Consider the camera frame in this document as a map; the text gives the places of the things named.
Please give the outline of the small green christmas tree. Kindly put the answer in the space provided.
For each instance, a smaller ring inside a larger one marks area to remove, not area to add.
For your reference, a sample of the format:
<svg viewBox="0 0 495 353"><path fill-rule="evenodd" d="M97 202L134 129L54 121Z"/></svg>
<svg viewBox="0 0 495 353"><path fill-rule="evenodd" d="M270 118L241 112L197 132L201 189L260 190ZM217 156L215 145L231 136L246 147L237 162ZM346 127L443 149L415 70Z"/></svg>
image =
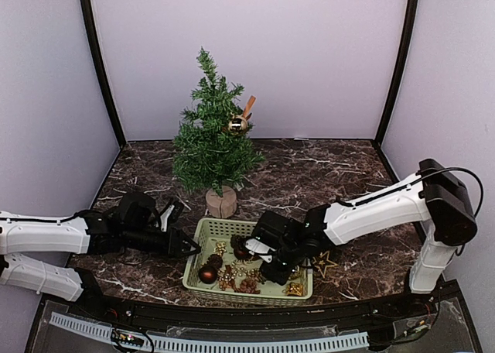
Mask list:
<svg viewBox="0 0 495 353"><path fill-rule="evenodd" d="M173 172L185 190L206 192L210 215L229 218L237 210L234 188L264 157L248 138L250 119L247 131L240 135L227 130L229 121L243 113L238 100L244 87L230 84L219 74L213 56L204 48L196 60L203 76L191 91L192 106L183 110L173 140Z"/></svg>

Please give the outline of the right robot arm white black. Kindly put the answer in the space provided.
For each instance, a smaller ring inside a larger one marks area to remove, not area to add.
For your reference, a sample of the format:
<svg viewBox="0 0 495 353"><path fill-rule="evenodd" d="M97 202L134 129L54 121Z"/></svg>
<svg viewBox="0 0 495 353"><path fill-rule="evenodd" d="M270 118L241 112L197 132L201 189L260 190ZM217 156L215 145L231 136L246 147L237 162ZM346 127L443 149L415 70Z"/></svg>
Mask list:
<svg viewBox="0 0 495 353"><path fill-rule="evenodd" d="M477 233L480 207L471 203L467 186L455 167L424 159L403 180L353 200L313 207L303 221L266 211L243 246L261 257L264 278L285 285L292 270L306 259L356 238L401 224L424 222L428 233L409 272L406 291L394 309L411 317L423 307L457 248Z"/></svg>

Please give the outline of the gold star ornament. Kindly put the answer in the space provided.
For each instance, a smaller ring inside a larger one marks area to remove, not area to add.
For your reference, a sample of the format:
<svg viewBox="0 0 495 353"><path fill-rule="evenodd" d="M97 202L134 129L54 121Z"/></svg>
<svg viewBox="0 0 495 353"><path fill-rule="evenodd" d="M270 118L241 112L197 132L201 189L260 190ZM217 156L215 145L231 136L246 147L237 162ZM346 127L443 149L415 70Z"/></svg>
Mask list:
<svg viewBox="0 0 495 353"><path fill-rule="evenodd" d="M326 250L314 256L311 260L311 264L314 270L317 271L322 278L326 277L326 273L330 269L339 266L336 261L332 260L332 252L330 250Z"/></svg>

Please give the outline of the brown ribbon bow ornament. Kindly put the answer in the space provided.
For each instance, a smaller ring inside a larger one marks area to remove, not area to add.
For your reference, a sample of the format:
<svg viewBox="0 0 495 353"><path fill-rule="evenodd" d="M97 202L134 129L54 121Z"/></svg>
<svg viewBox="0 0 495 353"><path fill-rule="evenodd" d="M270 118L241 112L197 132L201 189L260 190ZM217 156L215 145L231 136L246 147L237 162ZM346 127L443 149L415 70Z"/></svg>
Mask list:
<svg viewBox="0 0 495 353"><path fill-rule="evenodd" d="M243 113L242 113L242 117L244 119L248 120L251 117L251 109L252 109L255 102L256 102L256 97L253 95L250 96L248 101L247 101L247 104L244 107Z"/></svg>

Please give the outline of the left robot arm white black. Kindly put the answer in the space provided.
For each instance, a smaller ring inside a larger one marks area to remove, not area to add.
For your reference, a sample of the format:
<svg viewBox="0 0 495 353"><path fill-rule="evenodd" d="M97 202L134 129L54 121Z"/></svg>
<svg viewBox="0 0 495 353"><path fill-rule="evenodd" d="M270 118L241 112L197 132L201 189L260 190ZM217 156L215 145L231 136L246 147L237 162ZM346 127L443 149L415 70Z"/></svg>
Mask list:
<svg viewBox="0 0 495 353"><path fill-rule="evenodd" d="M142 192L126 193L104 212L82 210L70 217L29 217L1 213L1 283L57 296L78 304L93 319L109 312L109 302L96 290L91 272L60 268L30 258L30 252L77 255L118 253L125 248L180 259L200 253L201 247L175 228L183 204L170 200L157 210L155 200Z"/></svg>

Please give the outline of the cream perforated plastic basket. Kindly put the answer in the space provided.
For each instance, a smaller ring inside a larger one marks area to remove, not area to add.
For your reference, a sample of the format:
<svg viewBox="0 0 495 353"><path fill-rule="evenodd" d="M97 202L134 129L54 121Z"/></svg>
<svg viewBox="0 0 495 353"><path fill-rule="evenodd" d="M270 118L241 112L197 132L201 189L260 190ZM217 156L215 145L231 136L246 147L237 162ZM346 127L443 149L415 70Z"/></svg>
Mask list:
<svg viewBox="0 0 495 353"><path fill-rule="evenodd" d="M189 257L184 276L183 285L198 297L215 301L246 303L254 305L293 307L305 303L313 293L312 270L296 270L284 286L261 278L259 272L262 261L249 259L240 261L233 254L230 246L232 235L249 236L255 223L253 221L238 221L230 219L202 218L196 226L194 240L201 246L201 252ZM218 278L215 283L205 284L199 280L198 271L206 265L210 255L222 256L223 265L218 270ZM239 293L237 288L245 278L253 278L258 281L259 294ZM287 296L284 291L288 283L302 283L304 285L303 296Z"/></svg>

